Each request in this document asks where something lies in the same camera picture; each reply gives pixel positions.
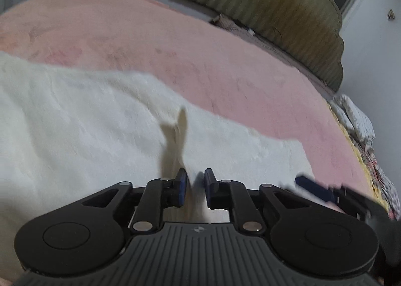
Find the yellow patterned quilt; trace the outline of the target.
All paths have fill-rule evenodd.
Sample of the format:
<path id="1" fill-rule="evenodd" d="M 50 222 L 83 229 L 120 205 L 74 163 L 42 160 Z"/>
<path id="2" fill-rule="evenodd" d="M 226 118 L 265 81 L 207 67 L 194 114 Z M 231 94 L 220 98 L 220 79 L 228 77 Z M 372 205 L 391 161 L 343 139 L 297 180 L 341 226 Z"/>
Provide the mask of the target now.
<path id="1" fill-rule="evenodd" d="M 340 110 L 335 109 L 332 99 L 328 101 L 330 110 L 336 118 L 343 134 L 351 144 L 351 147 L 357 156 L 364 174 L 368 180 L 368 185 L 372 190 L 375 200 L 377 200 L 387 210 L 389 217 L 394 220 L 400 219 L 400 198 L 393 182 L 386 176 L 384 170 L 380 167 L 374 153 L 374 139 L 372 141 L 359 141 L 357 136 L 348 131 L 345 123 L 341 120 Z"/>

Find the white textured pants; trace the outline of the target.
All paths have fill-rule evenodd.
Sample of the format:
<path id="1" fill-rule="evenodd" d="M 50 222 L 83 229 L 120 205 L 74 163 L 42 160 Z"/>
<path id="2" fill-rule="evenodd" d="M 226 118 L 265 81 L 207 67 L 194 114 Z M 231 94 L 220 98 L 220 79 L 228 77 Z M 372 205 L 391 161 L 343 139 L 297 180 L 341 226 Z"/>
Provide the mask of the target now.
<path id="1" fill-rule="evenodd" d="M 167 219 L 224 222 L 207 208 L 202 173 L 293 186 L 312 175 L 296 139 L 258 131 L 203 110 L 154 76 L 81 71 L 1 55 L 1 276 L 22 272 L 14 237 L 30 219 L 120 181 L 143 186 L 187 171 L 185 205 Z"/>

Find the pink bed blanket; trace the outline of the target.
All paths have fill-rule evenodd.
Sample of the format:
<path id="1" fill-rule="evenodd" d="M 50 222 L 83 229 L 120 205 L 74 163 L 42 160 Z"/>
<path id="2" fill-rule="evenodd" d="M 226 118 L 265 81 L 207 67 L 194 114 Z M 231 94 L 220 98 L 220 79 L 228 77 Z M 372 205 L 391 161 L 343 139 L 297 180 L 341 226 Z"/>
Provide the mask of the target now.
<path id="1" fill-rule="evenodd" d="M 1 15 L 1 50 L 33 62 L 143 71 L 214 114 L 297 139 L 316 180 L 372 195 L 360 156 L 296 68 L 154 0 L 28 0 Z"/>

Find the olive striped headboard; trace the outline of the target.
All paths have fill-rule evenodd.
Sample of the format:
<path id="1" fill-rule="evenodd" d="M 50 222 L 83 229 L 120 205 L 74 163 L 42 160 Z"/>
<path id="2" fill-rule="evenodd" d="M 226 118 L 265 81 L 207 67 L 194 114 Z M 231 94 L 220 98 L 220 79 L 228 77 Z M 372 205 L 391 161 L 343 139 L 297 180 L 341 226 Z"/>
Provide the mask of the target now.
<path id="1" fill-rule="evenodd" d="M 252 29 L 333 91 L 343 81 L 343 18 L 334 0 L 187 0 Z"/>

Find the white folded bedding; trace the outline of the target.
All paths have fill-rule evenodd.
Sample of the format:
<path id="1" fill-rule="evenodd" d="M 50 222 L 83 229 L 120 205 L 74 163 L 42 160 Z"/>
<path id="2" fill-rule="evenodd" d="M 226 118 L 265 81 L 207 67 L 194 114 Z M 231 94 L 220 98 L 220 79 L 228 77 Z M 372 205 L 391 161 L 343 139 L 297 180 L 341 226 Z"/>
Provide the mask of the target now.
<path id="1" fill-rule="evenodd" d="M 345 94 L 335 95 L 332 99 L 339 109 L 341 120 L 348 131 L 357 136 L 359 141 L 372 141 L 375 139 L 375 131 L 369 117 L 356 106 L 351 98 Z"/>

